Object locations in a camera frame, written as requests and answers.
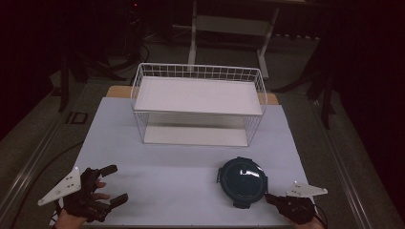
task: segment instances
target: white wire basket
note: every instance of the white wire basket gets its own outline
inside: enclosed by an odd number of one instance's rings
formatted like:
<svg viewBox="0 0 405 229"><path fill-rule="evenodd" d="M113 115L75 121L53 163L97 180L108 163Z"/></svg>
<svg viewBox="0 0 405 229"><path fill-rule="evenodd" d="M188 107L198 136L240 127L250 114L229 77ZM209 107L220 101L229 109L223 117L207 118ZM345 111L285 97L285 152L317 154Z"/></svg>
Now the white wire basket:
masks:
<svg viewBox="0 0 405 229"><path fill-rule="evenodd" d="M144 143L241 146L266 110L259 69L180 64L139 65L132 109Z"/></svg>

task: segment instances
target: floor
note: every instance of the floor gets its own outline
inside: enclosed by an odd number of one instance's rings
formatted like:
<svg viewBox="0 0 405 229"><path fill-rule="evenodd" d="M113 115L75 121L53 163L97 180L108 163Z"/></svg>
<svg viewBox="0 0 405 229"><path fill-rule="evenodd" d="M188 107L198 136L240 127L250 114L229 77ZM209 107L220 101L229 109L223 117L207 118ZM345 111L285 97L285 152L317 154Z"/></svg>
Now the floor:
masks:
<svg viewBox="0 0 405 229"><path fill-rule="evenodd" d="M148 55L148 62L186 63L188 37L187 31L182 32L171 43L151 34L141 48L143 59ZM197 64L259 67L254 49L200 42ZM266 90L271 92L298 78L316 44L316 40L306 38L272 38L266 53L270 74ZM4 186L0 189L1 228L49 225L53 206L38 207L36 202L72 170L80 143L109 87L129 84L135 71L131 68L118 73L127 78L124 82L99 76L92 76L86 84L71 79L70 103L63 113L57 111L59 98L49 95L0 142L0 180ZM57 84L58 73L51 78ZM319 118L319 101L309 101L305 96L308 86L276 95L309 183L330 191L314 198L326 212L329 228L405 228L340 104L339 94L332 95L335 114L330 115L330 130L326 130ZM70 113L86 114L87 120L77 124Z"/></svg>

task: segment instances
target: black lid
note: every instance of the black lid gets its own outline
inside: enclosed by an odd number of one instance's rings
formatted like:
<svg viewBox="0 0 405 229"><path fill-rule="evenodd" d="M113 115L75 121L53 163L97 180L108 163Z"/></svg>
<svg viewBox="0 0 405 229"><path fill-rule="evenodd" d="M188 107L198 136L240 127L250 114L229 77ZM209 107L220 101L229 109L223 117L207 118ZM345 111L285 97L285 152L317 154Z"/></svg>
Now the black lid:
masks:
<svg viewBox="0 0 405 229"><path fill-rule="evenodd" d="M229 160L218 173L218 182L237 208L249 208L267 191L265 172L251 159L237 157Z"/></svg>

